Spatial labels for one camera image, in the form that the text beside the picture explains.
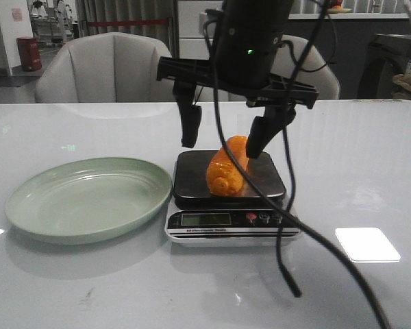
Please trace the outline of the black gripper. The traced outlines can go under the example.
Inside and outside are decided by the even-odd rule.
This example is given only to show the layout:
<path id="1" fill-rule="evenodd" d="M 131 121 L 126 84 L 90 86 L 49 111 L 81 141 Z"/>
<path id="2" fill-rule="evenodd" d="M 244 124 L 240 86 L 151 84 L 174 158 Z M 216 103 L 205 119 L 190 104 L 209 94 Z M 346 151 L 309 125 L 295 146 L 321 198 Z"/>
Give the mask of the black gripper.
<path id="1" fill-rule="evenodd" d="M 266 106 L 262 117 L 256 116 L 251 125 L 246 144 L 248 158 L 258 158 L 271 140 L 295 118 L 295 104 L 311 109 L 317 100 L 318 90 L 309 84 L 269 74 L 267 83 L 260 87 L 246 87 L 236 82 L 215 81 L 209 60 L 175 59 L 161 57 L 157 79 L 175 80 L 173 95 L 179 109 L 182 127 L 182 146 L 194 147 L 201 123 L 201 106 L 194 103 L 196 85 L 218 87 L 231 94 L 242 96 L 249 107 Z M 285 100 L 290 105 L 280 106 Z"/>

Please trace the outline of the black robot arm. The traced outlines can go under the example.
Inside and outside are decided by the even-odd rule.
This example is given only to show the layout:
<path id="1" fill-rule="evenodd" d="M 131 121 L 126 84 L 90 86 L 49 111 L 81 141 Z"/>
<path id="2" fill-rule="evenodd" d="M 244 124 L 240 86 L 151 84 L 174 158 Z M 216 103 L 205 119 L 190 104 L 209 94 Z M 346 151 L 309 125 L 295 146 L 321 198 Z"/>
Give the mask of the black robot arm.
<path id="1" fill-rule="evenodd" d="M 208 60 L 160 58 L 157 79 L 174 82 L 182 146 L 192 148 L 197 142 L 201 108 L 193 99 L 198 86 L 242 96 L 247 106 L 265 109 L 250 129 L 250 158 L 257 158 L 292 123 L 296 104 L 313 107 L 315 87 L 272 72 L 291 7 L 290 1 L 224 1 L 222 10 L 209 11 L 216 27 Z"/>

